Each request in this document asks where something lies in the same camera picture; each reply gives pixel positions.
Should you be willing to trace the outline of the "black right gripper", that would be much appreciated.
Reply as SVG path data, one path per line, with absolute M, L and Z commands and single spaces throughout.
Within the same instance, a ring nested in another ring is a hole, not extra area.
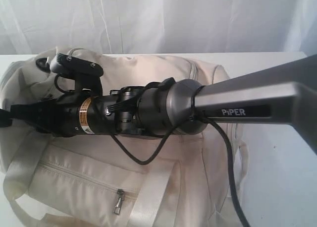
M 91 105 L 90 90 L 27 105 L 12 105 L 10 111 L 0 110 L 0 127 L 7 128 L 12 126 L 13 120 L 22 120 L 38 132 L 56 137 L 92 135 L 97 132 L 88 124 L 88 116 L 93 113 Z

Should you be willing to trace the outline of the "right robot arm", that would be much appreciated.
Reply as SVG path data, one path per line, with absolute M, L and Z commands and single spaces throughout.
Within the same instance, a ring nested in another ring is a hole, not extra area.
M 146 85 L 103 94 L 99 61 L 57 54 L 36 60 L 37 71 L 53 76 L 56 97 L 41 95 L 1 110 L 1 127 L 22 120 L 41 133 L 126 135 L 161 138 L 197 134 L 208 123 L 269 123 L 292 126 L 311 145 L 317 138 L 317 57 L 213 85 L 173 75 Z

